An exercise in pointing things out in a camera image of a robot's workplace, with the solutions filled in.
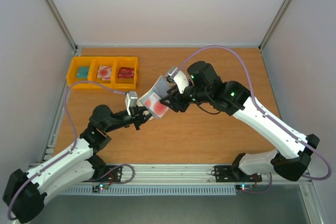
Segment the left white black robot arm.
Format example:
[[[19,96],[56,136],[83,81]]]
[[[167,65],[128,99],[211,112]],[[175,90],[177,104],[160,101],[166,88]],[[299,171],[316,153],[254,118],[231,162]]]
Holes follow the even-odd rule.
[[[19,168],[11,173],[3,194],[8,219],[30,222],[67,188],[88,180],[102,180],[106,164],[97,153],[111,141],[108,133],[130,125],[138,130],[151,116],[144,106],[118,113],[107,105],[97,106],[87,128],[67,148],[34,168],[25,172]]]

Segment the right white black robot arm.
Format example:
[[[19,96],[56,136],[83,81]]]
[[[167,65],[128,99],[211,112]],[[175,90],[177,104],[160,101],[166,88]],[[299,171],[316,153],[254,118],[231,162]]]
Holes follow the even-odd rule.
[[[223,82],[209,63],[198,61],[187,72],[173,67],[166,74],[172,88],[160,100],[163,105],[174,112],[185,112],[190,104],[208,103],[218,112],[246,123],[275,147],[265,153],[238,154],[227,172],[229,177],[238,182],[257,173],[276,173],[295,182],[303,176],[320,142],[317,136],[289,127],[252,98],[241,83]]]

